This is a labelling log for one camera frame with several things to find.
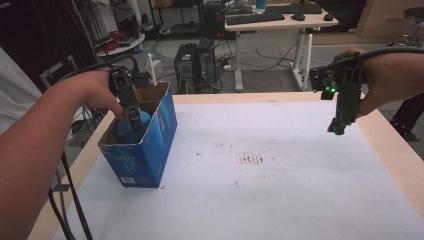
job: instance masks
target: floor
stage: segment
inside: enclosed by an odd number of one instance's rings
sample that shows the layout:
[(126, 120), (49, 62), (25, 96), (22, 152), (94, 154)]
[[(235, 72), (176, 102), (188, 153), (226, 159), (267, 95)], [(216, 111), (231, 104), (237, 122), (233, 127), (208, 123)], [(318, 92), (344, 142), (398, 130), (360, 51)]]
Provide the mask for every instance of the floor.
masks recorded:
[[(142, 43), (142, 53), (132, 53), (137, 59), (140, 66), (145, 66), (145, 59), (147, 53), (152, 53), (155, 59), (161, 60), (164, 74), (159, 78), (161, 81), (169, 81), (173, 93), (176, 93), (177, 79), (175, 76), (175, 70), (173, 68), (173, 59), (178, 51), (180, 44), (183, 43), (198, 43), (198, 39), (191, 40), (178, 40), (178, 41), (145, 41)], [(235, 53), (234, 42), (227, 41), (216, 41), (215, 44), (218, 46), (215, 49), (215, 55), (217, 58), (229, 58), (228, 64), (231, 66), (227, 70), (220, 73), (220, 79), (222, 81), (222, 87), (219, 83), (215, 87), (222, 88), (220, 94), (234, 93), (234, 74), (233, 66), (234, 59), (231, 58)], [(335, 46), (314, 46), (312, 48), (312, 61), (311, 67), (318, 67), (328, 65), (334, 56), (342, 52), (345, 48), (351, 45), (335, 45)], [(355, 45), (365, 50), (372, 50), (384, 46), (384, 44), (373, 44), (373, 45)], [(293, 48), (281, 48), (281, 47), (268, 47), (262, 46), (255, 49), (243, 49), (241, 53), (241, 66), (243, 69), (243, 93), (251, 92), (293, 92), (299, 91), (295, 81), (291, 77), (291, 73), (288, 67), (289, 61), (280, 61), (282, 57), (287, 59), (294, 58)], [(123, 60), (120, 62), (123, 65), (131, 66), (130, 61)], [(386, 104), (379, 108), (382, 114), (390, 120), (391, 117), (396, 113), (402, 102), (394, 102)], [(424, 156), (424, 120), (420, 119), (413, 130), (413, 133), (417, 136), (418, 142), (409, 142), (411, 147), (417, 152), (419, 156)], [(81, 134), (75, 135), (73, 139), (68, 142), (65, 149), (69, 162), (73, 162), (76, 156), (81, 151), (84, 141), (89, 137), (87, 133), (81, 137)]]

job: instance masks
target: hand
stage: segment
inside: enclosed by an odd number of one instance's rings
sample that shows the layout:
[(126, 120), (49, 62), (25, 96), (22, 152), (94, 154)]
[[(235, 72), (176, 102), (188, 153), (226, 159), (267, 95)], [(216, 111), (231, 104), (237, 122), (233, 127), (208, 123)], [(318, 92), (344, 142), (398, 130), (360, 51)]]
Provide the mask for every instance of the hand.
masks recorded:
[(97, 69), (75, 75), (63, 80), (60, 84), (55, 86), (62, 88), (62, 91), (67, 88), (72, 88), (78, 91), (76, 97), (79, 97), (79, 106), (86, 105), (92, 108), (99, 108), (102, 114), (105, 114), (107, 110), (111, 110), (116, 118), (125, 118), (123, 108), (109, 91), (108, 68)]
[[(363, 53), (359, 48), (348, 48), (340, 55)], [(371, 57), (362, 64), (369, 81), (368, 94), (361, 100), (358, 117), (392, 101), (414, 97), (424, 92), (424, 54), (388, 53)]]

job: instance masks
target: office chair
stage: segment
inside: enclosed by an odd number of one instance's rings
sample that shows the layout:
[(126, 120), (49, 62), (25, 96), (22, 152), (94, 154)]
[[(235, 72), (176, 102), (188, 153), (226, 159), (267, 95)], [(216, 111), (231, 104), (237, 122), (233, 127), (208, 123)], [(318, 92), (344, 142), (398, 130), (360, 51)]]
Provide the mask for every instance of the office chair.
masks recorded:
[(407, 35), (395, 36), (393, 41), (387, 43), (388, 46), (416, 46), (421, 47), (423, 39), (417, 36), (417, 32), (424, 25), (424, 7), (415, 7), (406, 9), (403, 12), (405, 19), (414, 21), (415, 24), (412, 30)]

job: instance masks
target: cardboard box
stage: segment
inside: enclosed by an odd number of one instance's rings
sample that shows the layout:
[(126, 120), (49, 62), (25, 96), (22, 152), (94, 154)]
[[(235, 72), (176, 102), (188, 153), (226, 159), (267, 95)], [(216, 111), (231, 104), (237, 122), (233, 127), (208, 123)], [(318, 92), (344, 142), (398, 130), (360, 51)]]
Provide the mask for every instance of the cardboard box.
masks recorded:
[(159, 187), (177, 128), (170, 84), (159, 82), (136, 89), (140, 108), (151, 115), (147, 131), (137, 144), (120, 144), (113, 120), (98, 146), (124, 187)]

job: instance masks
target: computer tower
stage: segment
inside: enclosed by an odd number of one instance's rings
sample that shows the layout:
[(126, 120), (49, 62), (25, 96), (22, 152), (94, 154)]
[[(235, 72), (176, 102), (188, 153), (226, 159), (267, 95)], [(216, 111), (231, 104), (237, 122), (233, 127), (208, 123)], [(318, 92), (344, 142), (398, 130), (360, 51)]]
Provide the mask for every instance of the computer tower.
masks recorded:
[(198, 63), (197, 44), (181, 44), (174, 59), (178, 93), (192, 94), (199, 92)]
[(216, 61), (215, 61), (215, 45), (214, 40), (200, 39), (197, 47), (199, 55), (199, 71), (200, 77), (211, 83), (216, 82)]
[(209, 39), (235, 40), (235, 32), (225, 30), (225, 2), (208, 1), (203, 5), (202, 36)]

